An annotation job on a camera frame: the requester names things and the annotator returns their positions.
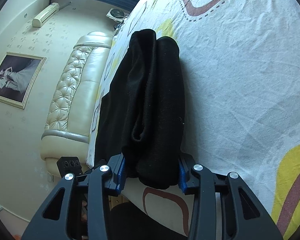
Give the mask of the white electric fan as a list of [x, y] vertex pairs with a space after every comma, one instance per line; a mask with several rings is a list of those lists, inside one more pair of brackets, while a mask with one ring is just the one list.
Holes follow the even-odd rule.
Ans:
[[106, 14], [107, 18], [114, 20], [117, 23], [122, 23], [128, 18], [129, 14], [120, 9], [111, 8]]

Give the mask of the white wall air conditioner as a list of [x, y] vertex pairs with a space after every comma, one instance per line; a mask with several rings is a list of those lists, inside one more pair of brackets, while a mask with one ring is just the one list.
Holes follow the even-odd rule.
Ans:
[[32, 20], [32, 26], [34, 28], [41, 28], [47, 20], [49, 20], [55, 13], [59, 11], [58, 3], [51, 3], [43, 11], [41, 11], [36, 17]]

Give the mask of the cream tufted leather headboard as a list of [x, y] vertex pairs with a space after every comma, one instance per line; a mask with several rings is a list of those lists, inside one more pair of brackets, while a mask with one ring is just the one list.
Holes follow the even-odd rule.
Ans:
[[95, 120], [97, 93], [113, 36], [92, 31], [74, 45], [50, 103], [40, 156], [47, 171], [59, 176], [57, 161], [77, 157], [86, 171], [90, 128]]

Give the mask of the black pants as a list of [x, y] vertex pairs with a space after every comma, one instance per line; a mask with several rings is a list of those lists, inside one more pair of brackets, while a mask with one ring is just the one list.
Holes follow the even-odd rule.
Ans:
[[123, 154], [128, 177], [155, 189], [176, 185], [184, 118], [177, 43], [136, 31], [101, 101], [94, 161]]

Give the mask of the patterned white bed sheet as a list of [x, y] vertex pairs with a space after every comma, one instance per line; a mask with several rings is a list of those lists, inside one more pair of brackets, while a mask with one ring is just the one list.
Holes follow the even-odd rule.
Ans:
[[300, 239], [298, 0], [140, 0], [115, 36], [101, 105], [131, 35], [152, 29], [179, 47], [185, 89], [181, 150], [212, 172], [237, 172], [284, 239]]

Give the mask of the framed wedding photo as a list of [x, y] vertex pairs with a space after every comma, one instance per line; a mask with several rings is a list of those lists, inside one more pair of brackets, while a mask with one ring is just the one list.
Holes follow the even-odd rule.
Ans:
[[24, 109], [45, 57], [7, 52], [0, 62], [0, 102]]

